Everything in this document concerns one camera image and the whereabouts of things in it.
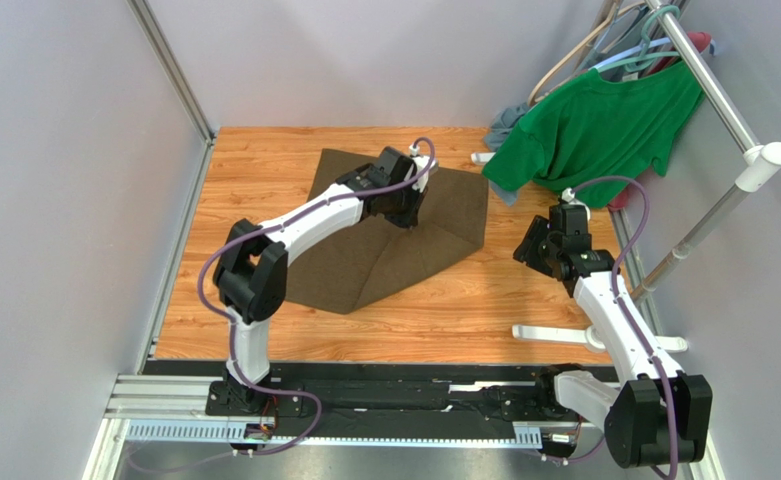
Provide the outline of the brown cloth napkin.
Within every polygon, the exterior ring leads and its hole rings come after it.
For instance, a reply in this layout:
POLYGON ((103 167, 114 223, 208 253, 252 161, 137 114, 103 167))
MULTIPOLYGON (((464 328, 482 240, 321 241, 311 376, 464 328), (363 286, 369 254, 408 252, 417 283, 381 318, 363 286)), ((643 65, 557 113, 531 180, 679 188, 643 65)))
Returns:
POLYGON ((417 226, 377 216, 334 233, 289 267, 287 301, 351 314, 446 270, 483 247, 488 194, 481 175, 439 168, 417 226))

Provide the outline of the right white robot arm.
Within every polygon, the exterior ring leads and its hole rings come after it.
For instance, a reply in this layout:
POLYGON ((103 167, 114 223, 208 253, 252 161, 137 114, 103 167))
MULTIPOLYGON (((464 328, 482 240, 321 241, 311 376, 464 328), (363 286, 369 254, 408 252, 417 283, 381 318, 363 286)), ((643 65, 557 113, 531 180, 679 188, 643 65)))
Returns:
POLYGON ((556 417, 576 413, 599 428, 622 468, 675 467, 704 458, 713 392, 702 375, 672 358, 685 342, 655 336, 632 301, 615 258, 592 247, 586 207, 561 201, 531 222, 513 257, 563 284, 590 319, 584 330, 516 324, 518 340, 576 343, 607 353, 618 383, 611 387, 577 364, 545 368, 536 407, 556 417))

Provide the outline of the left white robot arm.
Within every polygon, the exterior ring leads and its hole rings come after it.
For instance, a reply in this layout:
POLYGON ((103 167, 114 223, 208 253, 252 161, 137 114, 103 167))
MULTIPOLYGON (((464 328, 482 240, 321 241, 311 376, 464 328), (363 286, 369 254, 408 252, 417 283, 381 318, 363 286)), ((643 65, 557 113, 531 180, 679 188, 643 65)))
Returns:
POLYGON ((253 415, 281 397, 268 385, 271 319, 286 296, 291 264, 331 235, 381 216, 412 228, 438 167, 436 153, 423 155, 413 143, 407 152, 386 147, 380 155, 337 179, 315 198, 275 219, 234 223, 225 244, 202 266, 220 304, 198 295, 229 325, 223 378, 210 386, 206 410, 214 416, 253 415))

